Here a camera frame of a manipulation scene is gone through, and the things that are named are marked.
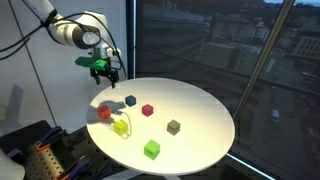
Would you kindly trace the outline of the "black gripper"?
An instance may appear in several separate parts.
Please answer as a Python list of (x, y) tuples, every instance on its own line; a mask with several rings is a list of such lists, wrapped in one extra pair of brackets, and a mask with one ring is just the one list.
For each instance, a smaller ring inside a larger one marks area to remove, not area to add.
[(107, 77), (111, 82), (111, 87), (115, 88), (115, 84), (119, 81), (118, 71), (111, 67), (110, 61), (108, 60), (105, 60), (105, 61), (107, 62), (107, 65), (108, 65), (107, 69), (104, 71), (90, 70), (90, 76), (95, 80), (96, 85), (99, 85), (101, 83), (99, 76)]

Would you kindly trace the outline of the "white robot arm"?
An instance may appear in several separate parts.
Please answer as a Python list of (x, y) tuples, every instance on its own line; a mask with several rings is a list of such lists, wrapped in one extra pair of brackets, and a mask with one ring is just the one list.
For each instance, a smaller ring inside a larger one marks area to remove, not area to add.
[(22, 1), (55, 42), (89, 50), (89, 57), (78, 57), (75, 64), (88, 68), (97, 85), (100, 78), (105, 77), (111, 87), (115, 87), (119, 81), (118, 71), (124, 69), (124, 65), (104, 14), (84, 11), (62, 16), (49, 0)]

